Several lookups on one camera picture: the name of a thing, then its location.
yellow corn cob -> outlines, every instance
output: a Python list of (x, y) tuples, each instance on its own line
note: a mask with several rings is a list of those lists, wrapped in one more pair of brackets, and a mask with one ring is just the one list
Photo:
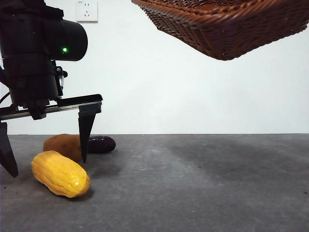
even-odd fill
[(34, 177), (55, 195), (69, 198), (84, 195), (90, 185), (86, 171), (56, 151), (38, 154), (31, 162)]

green led light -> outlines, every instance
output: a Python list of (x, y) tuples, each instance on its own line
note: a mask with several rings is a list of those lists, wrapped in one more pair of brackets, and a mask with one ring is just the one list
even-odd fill
[(69, 50), (68, 50), (67, 47), (63, 47), (63, 48), (62, 48), (62, 53), (68, 53), (68, 52), (69, 52)]

electrical outlet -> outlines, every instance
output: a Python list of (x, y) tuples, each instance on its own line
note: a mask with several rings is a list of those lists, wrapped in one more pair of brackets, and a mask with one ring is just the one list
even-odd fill
[(98, 0), (79, 0), (76, 2), (77, 22), (98, 21)]

wicker basket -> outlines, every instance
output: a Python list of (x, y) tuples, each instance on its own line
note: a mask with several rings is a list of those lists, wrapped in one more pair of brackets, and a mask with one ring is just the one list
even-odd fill
[(132, 0), (157, 26), (207, 56), (230, 60), (299, 33), (309, 0)]

gray floor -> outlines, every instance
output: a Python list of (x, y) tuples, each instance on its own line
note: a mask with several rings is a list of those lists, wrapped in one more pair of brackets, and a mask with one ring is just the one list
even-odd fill
[(19, 176), (1, 171), (2, 232), (309, 232), (309, 134), (114, 135), (72, 200), (32, 175), (48, 137), (10, 136)]

